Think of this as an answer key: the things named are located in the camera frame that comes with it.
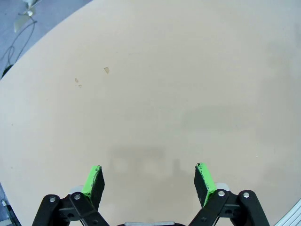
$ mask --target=chipped spot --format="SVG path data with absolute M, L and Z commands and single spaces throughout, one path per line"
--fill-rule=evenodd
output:
M 107 74 L 110 72 L 108 67 L 105 67 L 104 70 L 105 70 L 105 72 L 107 72 Z

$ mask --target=cable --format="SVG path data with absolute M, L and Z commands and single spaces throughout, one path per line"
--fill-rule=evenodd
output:
M 14 41 L 12 42 L 12 44 L 8 47 L 8 49 L 5 51 L 5 53 L 2 55 L 0 61 L 5 57 L 5 55 L 8 53 L 8 61 L 7 61 L 7 64 L 5 66 L 5 68 L 7 68 L 8 66 L 12 65 L 11 63 L 11 58 L 15 52 L 15 47 L 14 47 L 14 43 L 15 41 L 18 39 L 18 37 L 28 28 L 30 27 L 31 25 L 33 25 L 32 27 L 32 32 L 30 33 L 27 41 L 25 42 L 25 44 L 23 45 L 21 51 L 19 52 L 15 62 L 13 64 L 15 64 L 17 62 L 17 60 L 19 59 L 21 53 L 23 52 L 24 48 L 26 47 L 27 43 L 29 42 L 30 38 L 32 37 L 32 34 L 33 34 L 33 31 L 34 31 L 34 28 L 35 28 L 35 23 L 37 22 L 36 20 L 34 20 L 31 16 L 25 14 L 26 16 L 28 16 L 31 20 L 32 20 L 32 23 L 30 23 L 29 25 L 27 25 L 25 28 L 23 28 L 20 33 L 15 37 Z

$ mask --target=bolt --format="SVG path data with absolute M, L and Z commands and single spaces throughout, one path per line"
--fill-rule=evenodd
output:
M 219 192 L 218 192 L 218 195 L 219 195 L 219 196 L 224 196 L 224 195 L 225 195 L 225 192 L 219 191 Z
M 249 194 L 248 192 L 245 192 L 245 193 L 243 194 L 243 196 L 244 196 L 245 198 L 249 198 L 249 197 L 250 197 L 250 194 Z
M 50 202 L 54 202 L 54 201 L 55 201 L 55 197 L 52 196 L 52 197 L 49 199 L 49 201 L 50 201 Z
M 80 199 L 80 195 L 79 195 L 79 194 L 76 194 L 76 195 L 74 196 L 74 199 L 75 199 L 75 200 Z

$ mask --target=power cord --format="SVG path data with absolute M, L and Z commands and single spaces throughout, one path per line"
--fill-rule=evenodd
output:
M 12 44 L 8 47 L 8 49 L 5 51 L 5 53 L 4 53 L 3 56 L 1 57 L 0 61 L 3 60 L 3 58 L 5 57 L 5 55 L 8 53 L 8 61 L 7 61 L 7 63 L 6 63 L 5 70 L 4 70 L 4 72 L 3 72 L 1 78 L 3 78 L 3 76 L 6 74 L 6 72 L 9 71 L 9 69 L 17 62 L 17 60 L 19 59 L 20 55 L 22 54 L 24 48 L 26 47 L 27 43 L 29 42 L 30 38 L 32 37 L 33 31 L 34 31 L 34 28 L 35 28 L 35 24 L 36 24 L 37 21 L 34 20 L 31 16 L 29 16 L 29 15 L 27 15 L 27 14 L 25 14 L 25 15 L 28 16 L 28 17 L 32 20 L 32 22 L 20 31 L 20 33 L 15 37 L 14 41 L 12 42 Z M 32 32 L 30 33 L 30 35 L 29 35 L 27 41 L 25 42 L 25 44 L 23 45 L 21 51 L 19 52 L 19 54 L 18 54 L 18 56 L 17 56 L 15 62 L 12 64 L 12 63 L 11 63 L 11 58 L 12 58 L 12 56 L 14 55 L 14 52 L 15 52 L 15 47 L 14 47 L 15 41 L 18 39 L 18 37 L 19 37 L 19 36 L 20 36 L 20 35 L 21 35 L 28 27 L 30 27 L 30 26 L 32 26 L 32 25 L 33 25 L 33 27 L 32 27 Z

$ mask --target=round table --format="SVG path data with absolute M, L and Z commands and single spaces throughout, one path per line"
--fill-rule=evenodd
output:
M 301 197 L 301 45 L 286 9 L 94 0 L 60 23 L 0 81 L 0 180 L 21 224 L 97 164 L 110 225 L 188 224 L 198 162 L 255 191 L 276 223 Z

